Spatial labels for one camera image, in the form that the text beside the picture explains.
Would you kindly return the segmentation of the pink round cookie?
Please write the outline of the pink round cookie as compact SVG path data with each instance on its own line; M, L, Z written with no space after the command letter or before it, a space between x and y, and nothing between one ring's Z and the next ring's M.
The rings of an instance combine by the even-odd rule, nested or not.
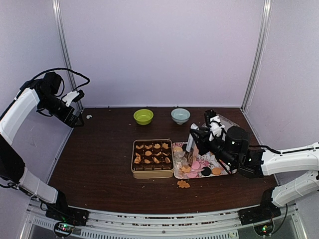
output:
M200 168L201 168L201 165L200 165L200 163L199 163L198 161L194 161L193 164L192 164L192 166L191 166L191 168L192 168L193 170L197 170L197 169L200 169Z

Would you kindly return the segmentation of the metal serving tongs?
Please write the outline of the metal serving tongs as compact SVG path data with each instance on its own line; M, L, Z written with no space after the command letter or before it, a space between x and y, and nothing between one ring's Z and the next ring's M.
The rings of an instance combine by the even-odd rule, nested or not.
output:
M187 163L189 166L193 164L193 152L196 145L197 140L197 131L199 130L199 127L196 124L192 124L190 126L189 136L187 140L187 144L184 147L184 158L187 160Z

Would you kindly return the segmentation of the gold cookie tin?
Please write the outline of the gold cookie tin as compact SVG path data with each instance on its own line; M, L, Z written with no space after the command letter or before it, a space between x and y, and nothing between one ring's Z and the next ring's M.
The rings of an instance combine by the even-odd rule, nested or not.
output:
M136 145L144 145L136 150ZM142 139L133 142L131 171L136 179L162 179L173 176L173 149L170 139Z

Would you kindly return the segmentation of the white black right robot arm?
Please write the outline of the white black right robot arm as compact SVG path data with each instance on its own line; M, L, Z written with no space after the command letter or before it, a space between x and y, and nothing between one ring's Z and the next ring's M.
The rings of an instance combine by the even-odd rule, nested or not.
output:
M295 180L263 193L260 205L239 210L242 225L271 220L281 215L280 208L319 189L319 144L274 150L265 145L250 145L248 133L232 126L224 130L192 124L186 152L197 147L199 155L211 152L227 174L237 172L247 178L261 178L282 172L304 171Z

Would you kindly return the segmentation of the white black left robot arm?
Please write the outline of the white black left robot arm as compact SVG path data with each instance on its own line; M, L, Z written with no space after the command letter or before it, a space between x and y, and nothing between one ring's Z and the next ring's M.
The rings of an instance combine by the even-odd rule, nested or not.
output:
M83 79L85 83L65 93L62 77L57 73L61 68L45 70L26 81L18 94L0 117L0 176L8 181L7 187L17 188L29 196L35 196L48 206L48 210L61 221L67 221L72 211L64 193L49 186L35 176L24 160L14 149L28 126L32 111L45 116L56 117L70 128L83 126L81 113L75 112L72 103L84 97L81 87L88 85L90 79L76 71L66 69Z

